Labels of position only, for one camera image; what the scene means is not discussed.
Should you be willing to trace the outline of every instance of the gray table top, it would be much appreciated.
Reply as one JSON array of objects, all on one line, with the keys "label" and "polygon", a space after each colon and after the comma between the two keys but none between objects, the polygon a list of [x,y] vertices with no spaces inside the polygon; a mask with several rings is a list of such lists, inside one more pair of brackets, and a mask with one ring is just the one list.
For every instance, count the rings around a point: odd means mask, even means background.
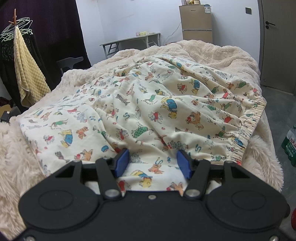
[{"label": "gray table top", "polygon": [[122,41],[125,41],[125,40],[145,38],[147,36],[158,35],[158,34],[160,34],[160,33],[152,33],[152,34],[147,34],[147,35],[135,36],[135,37],[127,38],[127,39],[120,39],[120,40],[116,40],[116,41],[112,41],[112,42],[101,44],[100,46],[115,44],[115,43],[122,42]]}]

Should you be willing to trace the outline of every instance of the gray floor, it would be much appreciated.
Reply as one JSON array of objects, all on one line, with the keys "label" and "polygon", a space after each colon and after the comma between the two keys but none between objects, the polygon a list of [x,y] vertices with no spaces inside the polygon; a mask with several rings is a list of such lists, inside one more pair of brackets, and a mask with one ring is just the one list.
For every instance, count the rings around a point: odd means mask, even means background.
[{"label": "gray floor", "polygon": [[[274,140],[276,155],[284,170],[283,195],[291,210],[296,208],[296,167],[291,165],[286,153],[281,147],[289,129],[296,125],[296,97],[275,89],[262,86],[263,97],[267,100],[266,114]],[[289,236],[296,239],[296,231],[291,227],[291,215],[281,226]]]}]

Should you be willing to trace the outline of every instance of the water bottle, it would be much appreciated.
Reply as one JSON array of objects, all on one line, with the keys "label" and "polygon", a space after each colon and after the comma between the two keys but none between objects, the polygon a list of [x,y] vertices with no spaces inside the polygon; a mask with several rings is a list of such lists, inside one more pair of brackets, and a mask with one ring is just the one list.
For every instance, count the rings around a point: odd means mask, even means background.
[{"label": "water bottle", "polygon": [[288,155],[289,160],[291,161],[292,166],[296,166],[296,125],[293,126],[285,140],[281,144],[282,148],[285,150],[285,153]]}]

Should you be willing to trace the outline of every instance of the cartoon dog print fabric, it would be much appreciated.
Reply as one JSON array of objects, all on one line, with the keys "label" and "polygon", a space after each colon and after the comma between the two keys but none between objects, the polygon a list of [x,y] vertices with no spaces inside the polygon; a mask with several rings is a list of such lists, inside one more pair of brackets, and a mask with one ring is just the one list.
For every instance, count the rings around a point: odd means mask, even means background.
[{"label": "cartoon dog print fabric", "polygon": [[120,65],[73,95],[24,115],[20,126],[44,175],[70,161],[130,151],[125,190],[180,194],[177,150],[215,164],[241,164],[266,101],[232,74],[172,56]]}]

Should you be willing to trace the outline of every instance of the chair backrest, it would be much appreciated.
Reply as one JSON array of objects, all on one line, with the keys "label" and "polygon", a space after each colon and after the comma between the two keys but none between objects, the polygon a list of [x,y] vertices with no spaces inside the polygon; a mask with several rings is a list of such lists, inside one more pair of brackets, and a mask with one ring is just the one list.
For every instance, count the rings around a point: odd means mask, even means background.
[{"label": "chair backrest", "polygon": [[83,61],[83,57],[79,58],[65,58],[57,61],[58,67],[61,69],[62,74],[64,73],[63,68],[68,67],[69,69],[73,69],[74,64]]}]

